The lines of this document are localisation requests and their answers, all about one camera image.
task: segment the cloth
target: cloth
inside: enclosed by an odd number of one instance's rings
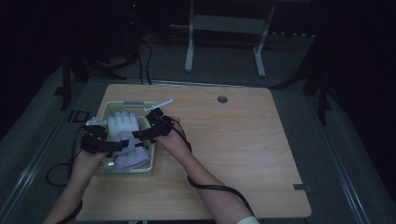
[[[245,217],[236,224],[260,224],[260,222],[255,217]]]
[[[116,112],[114,117],[107,119],[107,124],[110,139],[113,142],[129,140],[128,147],[123,148],[122,151],[115,152],[114,163],[116,169],[142,169],[149,167],[149,151],[140,146],[142,142],[132,135],[133,131],[139,130],[136,115],[134,113],[128,114],[126,111],[122,113]]]

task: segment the black device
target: black device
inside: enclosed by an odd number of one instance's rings
[[[151,127],[146,130],[132,132],[134,138],[152,142],[153,138],[166,136],[172,131],[172,119],[165,116],[160,108],[151,110],[146,115],[146,119]],[[91,154],[121,151],[129,145],[129,140],[107,142],[106,128],[100,125],[85,126],[84,130],[87,132],[81,138],[81,148]]]

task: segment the hand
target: hand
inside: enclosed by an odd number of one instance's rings
[[[101,167],[102,159],[107,153],[90,154],[82,149],[73,162],[73,172],[70,182],[82,185],[87,188],[92,176]]]
[[[174,122],[174,127],[180,132],[181,128],[179,127],[180,119],[177,117],[172,117],[176,122]],[[175,159],[178,161],[183,161],[186,157],[192,155],[187,144],[184,140],[180,137],[180,135],[175,131],[172,130],[166,136],[158,136],[154,138],[154,140],[163,146],[163,149],[169,152]]]

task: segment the metal frame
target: metal frame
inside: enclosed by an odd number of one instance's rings
[[[266,20],[243,19],[233,17],[208,16],[194,14],[194,0],[190,0],[190,25],[189,25],[189,45],[187,46],[187,56],[185,71],[192,71],[192,61],[194,56],[194,30],[209,30],[222,32],[236,32],[244,34],[260,35],[259,44],[253,48],[259,77],[265,76],[264,65],[262,63],[262,47],[268,35],[271,20],[276,7],[271,7]]]
[[[346,200],[349,203],[351,212],[359,224],[370,224],[372,223],[364,205],[361,202],[361,196],[358,194],[358,191],[355,188],[352,178],[347,172],[347,168],[343,164],[341,157],[338,153],[338,148],[334,145],[334,140],[330,137],[329,131],[325,125],[322,124],[322,121],[317,117],[315,106],[309,98],[306,98],[308,103],[309,110],[314,118],[317,120],[318,128],[321,130],[323,137],[325,138],[325,142],[328,146],[330,153],[330,160],[334,167],[334,171],[337,174],[340,185],[344,191],[346,196]]]

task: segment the forearm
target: forearm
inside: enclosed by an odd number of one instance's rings
[[[224,186],[192,154],[180,160],[180,163],[195,183]],[[242,201],[231,192],[213,189],[197,189],[197,192],[219,224],[237,223],[245,217],[252,216]]]
[[[64,218],[70,216],[78,207],[81,199],[84,195],[85,189],[88,184],[78,183],[77,181],[70,180],[67,186],[64,188],[59,199],[53,205],[49,215],[47,216],[44,224],[57,223]]]

